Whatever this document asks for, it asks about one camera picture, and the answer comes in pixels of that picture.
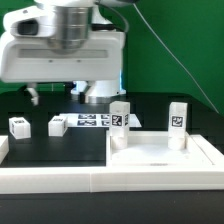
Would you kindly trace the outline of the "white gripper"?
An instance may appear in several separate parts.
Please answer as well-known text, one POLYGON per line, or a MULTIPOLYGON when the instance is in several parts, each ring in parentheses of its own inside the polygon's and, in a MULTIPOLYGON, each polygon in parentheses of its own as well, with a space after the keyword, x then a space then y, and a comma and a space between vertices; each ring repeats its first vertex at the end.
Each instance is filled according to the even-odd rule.
POLYGON ((94 104, 95 81, 120 76, 125 33, 96 4, 35 4, 7 13, 3 27, 0 80, 28 83, 34 106, 36 83, 80 81, 79 102, 94 104))

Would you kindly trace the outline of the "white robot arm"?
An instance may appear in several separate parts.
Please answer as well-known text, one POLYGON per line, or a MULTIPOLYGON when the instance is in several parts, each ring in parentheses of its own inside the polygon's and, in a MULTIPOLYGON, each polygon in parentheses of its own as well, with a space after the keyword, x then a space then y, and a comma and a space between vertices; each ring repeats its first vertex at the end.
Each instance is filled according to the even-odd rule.
POLYGON ((72 83, 75 99, 106 103, 123 95, 121 73, 126 30, 99 12, 138 0, 34 0, 7 13, 0 37, 0 80, 25 83, 39 101, 39 83, 72 83))

